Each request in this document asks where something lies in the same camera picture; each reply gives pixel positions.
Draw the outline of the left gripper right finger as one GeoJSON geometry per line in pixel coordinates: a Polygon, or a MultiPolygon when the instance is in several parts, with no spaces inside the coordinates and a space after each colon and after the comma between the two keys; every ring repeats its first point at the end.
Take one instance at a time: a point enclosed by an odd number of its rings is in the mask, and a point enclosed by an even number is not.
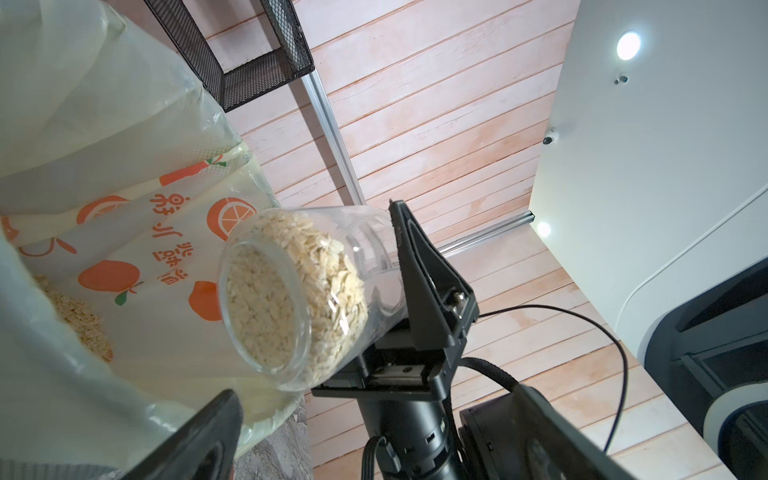
{"type": "Polygon", "coordinates": [[[536,389],[512,392],[460,412],[471,479],[630,479],[536,389]]]}

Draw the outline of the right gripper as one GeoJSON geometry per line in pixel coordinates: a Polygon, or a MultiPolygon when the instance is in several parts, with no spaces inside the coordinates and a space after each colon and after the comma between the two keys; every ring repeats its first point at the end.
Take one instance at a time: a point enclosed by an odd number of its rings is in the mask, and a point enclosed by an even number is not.
{"type": "Polygon", "coordinates": [[[385,479],[465,479],[449,397],[479,306],[406,202],[392,201],[389,213],[416,350],[371,346],[312,394],[357,402],[369,436],[363,479],[375,467],[385,479]]]}

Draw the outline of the oatmeal jar with brown lid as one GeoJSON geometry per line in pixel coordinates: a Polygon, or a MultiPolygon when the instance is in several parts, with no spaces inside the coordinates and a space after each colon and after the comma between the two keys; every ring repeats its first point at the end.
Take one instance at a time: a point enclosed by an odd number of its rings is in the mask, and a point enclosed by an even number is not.
{"type": "Polygon", "coordinates": [[[238,353],[286,392],[329,380],[407,316],[388,213],[272,208],[230,233],[219,303],[238,353]]]}

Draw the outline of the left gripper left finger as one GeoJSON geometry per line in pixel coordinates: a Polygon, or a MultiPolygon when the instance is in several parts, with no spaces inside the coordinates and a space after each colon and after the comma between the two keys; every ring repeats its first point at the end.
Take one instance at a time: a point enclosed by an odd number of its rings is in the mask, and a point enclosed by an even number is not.
{"type": "Polygon", "coordinates": [[[242,425],[237,394],[224,390],[124,477],[232,479],[242,425]]]}

